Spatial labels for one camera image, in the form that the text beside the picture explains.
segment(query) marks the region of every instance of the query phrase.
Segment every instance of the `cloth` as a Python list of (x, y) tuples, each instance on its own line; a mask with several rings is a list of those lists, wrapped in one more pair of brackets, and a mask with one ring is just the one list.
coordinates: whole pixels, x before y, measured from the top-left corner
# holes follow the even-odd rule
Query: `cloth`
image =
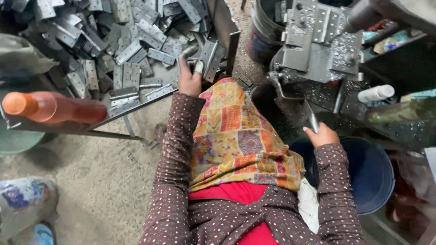
[(320, 165), (317, 235), (298, 213), (296, 193), (278, 186), (269, 185), (258, 201), (248, 205), (225, 199), (188, 202), (192, 133), (205, 103), (205, 99), (180, 93), (173, 96), (168, 132), (139, 244), (235, 245), (263, 221), (280, 245), (365, 243), (350, 193), (347, 156), (340, 144), (315, 149)]
[[(231, 182), (212, 186), (200, 191), (191, 192), (188, 199), (228, 199), (243, 204), (251, 204), (259, 200), (265, 193), (267, 185), (247, 182)], [(277, 245), (268, 225), (265, 222), (247, 231), (238, 241), (238, 245)]]
[(194, 131), (189, 192), (236, 181), (298, 191), (303, 158), (283, 144), (233, 78), (200, 97), (206, 104)]

